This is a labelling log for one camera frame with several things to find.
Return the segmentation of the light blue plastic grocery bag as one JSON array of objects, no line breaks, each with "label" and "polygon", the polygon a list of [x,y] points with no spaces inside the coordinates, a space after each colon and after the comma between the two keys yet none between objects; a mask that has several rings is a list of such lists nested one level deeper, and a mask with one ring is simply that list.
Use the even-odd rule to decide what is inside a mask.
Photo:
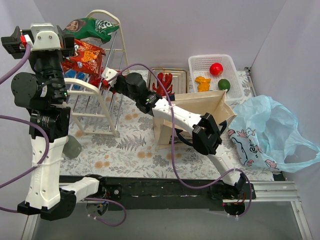
[{"label": "light blue plastic grocery bag", "polygon": [[[320,149],[301,136],[298,119],[283,104],[269,96],[251,97],[233,108],[236,117],[228,127],[241,163],[252,169],[295,173],[320,161]],[[316,152],[313,159],[286,163],[297,146]]]}]

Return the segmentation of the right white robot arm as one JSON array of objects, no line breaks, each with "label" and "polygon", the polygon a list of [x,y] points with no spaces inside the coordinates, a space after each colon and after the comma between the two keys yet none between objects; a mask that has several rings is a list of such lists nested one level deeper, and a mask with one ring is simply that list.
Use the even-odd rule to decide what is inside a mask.
[{"label": "right white robot arm", "polygon": [[170,121],[173,126],[179,126],[191,134],[192,147],[198,153],[207,156],[221,174],[218,179],[203,186],[188,185],[181,178],[178,178],[183,186],[200,190],[223,182],[230,198],[237,199],[243,195],[244,185],[250,184],[249,178],[241,169],[227,166],[224,160],[215,156],[222,143],[221,134],[227,128],[226,121],[217,124],[209,113],[200,115],[173,105],[169,97],[162,98],[150,91],[139,73],[133,72],[123,76],[120,72],[112,73],[111,70],[108,70],[105,78],[110,86],[110,91],[133,100],[141,112]]}]

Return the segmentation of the orange Doritos chip bag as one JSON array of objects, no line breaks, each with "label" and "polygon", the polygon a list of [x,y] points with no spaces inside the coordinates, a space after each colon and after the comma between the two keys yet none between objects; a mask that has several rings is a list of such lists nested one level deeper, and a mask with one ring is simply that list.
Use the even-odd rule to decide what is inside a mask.
[{"label": "orange Doritos chip bag", "polygon": [[90,43],[75,39],[74,40],[75,55],[66,57],[61,63],[63,72],[73,70],[78,73],[84,73],[94,76],[101,74],[103,57],[106,56],[105,51]]}]

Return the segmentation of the beige canvas tote bag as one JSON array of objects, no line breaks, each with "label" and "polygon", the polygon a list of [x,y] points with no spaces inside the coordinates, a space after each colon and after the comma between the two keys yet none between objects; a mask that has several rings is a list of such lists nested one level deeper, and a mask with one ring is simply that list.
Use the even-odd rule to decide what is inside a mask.
[{"label": "beige canvas tote bag", "polygon": [[209,113],[217,124],[226,121],[228,126],[237,116],[226,103],[224,90],[176,94],[171,104],[164,97],[157,101],[152,112],[153,131],[158,149],[170,148],[172,142],[183,144],[178,137],[172,138],[172,117],[175,128],[181,130],[181,135],[191,143],[192,126],[199,123],[200,116]]}]

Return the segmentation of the red candy bag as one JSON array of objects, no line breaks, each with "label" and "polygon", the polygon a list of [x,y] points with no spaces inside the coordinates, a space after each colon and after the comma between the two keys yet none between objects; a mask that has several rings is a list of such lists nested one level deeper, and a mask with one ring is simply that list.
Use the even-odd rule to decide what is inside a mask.
[{"label": "red candy bag", "polygon": [[107,79],[102,76],[95,76],[91,75],[89,77],[88,83],[92,86],[98,88],[99,90],[109,90],[110,84],[108,83]]}]

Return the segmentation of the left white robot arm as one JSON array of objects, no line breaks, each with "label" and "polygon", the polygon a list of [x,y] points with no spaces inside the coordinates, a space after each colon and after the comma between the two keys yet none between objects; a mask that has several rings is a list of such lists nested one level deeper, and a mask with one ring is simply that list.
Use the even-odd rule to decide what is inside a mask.
[{"label": "left white robot arm", "polygon": [[3,80],[11,78],[14,104],[30,115],[31,179],[26,199],[16,211],[48,221],[67,218],[77,202],[88,196],[101,200],[107,193],[95,177],[59,186],[71,116],[71,109],[64,106],[68,92],[61,64],[75,54],[74,41],[72,34],[51,23],[33,23],[29,29],[16,27],[12,35],[1,38],[5,50],[19,60]]}]

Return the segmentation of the cream shoe rack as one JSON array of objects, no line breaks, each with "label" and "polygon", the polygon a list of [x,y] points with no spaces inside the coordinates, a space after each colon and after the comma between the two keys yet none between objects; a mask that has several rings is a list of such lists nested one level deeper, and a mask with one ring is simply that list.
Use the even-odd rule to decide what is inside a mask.
[{"label": "cream shoe rack", "polygon": [[[92,10],[87,17],[106,20],[119,26],[119,29],[111,34],[110,42],[101,47],[106,53],[102,66],[117,71],[121,70],[128,64],[128,56],[120,20],[103,9]],[[67,91],[72,100],[72,120],[83,134],[117,138],[123,96],[89,84],[90,75],[86,75],[85,81],[76,78],[65,79],[68,85]]]}]

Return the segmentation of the red tomato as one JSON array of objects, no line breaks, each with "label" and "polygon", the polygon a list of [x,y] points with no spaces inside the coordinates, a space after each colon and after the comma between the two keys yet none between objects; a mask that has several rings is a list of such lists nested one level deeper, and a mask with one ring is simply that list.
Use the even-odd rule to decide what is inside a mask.
[{"label": "red tomato", "polygon": [[223,66],[218,62],[213,63],[209,68],[210,74],[214,77],[220,76],[223,71]]}]

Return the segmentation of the green lime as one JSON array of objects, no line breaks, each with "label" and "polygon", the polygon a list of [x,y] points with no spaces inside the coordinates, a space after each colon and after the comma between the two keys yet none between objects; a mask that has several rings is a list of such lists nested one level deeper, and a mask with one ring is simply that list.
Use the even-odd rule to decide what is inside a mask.
[{"label": "green lime", "polygon": [[231,89],[231,84],[230,82],[225,79],[225,78],[222,78],[218,81],[218,89],[221,90],[221,91],[229,91]]}]

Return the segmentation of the orange toy fried chicken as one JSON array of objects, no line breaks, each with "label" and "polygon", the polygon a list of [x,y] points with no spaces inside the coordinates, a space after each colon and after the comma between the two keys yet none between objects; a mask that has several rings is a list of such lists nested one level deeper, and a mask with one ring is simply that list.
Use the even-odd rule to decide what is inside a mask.
[{"label": "orange toy fried chicken", "polygon": [[210,90],[210,78],[204,78],[203,76],[198,76],[195,78],[195,82],[198,83],[198,92],[207,92]]}]

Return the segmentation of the green snack bag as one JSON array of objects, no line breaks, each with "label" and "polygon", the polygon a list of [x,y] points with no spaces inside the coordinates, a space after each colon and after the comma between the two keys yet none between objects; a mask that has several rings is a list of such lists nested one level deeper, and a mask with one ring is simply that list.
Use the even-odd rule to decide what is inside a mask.
[{"label": "green snack bag", "polygon": [[73,34],[77,40],[94,38],[103,44],[108,43],[111,34],[119,29],[118,25],[108,20],[100,20],[93,17],[79,18],[71,21],[63,30],[64,33]]}]

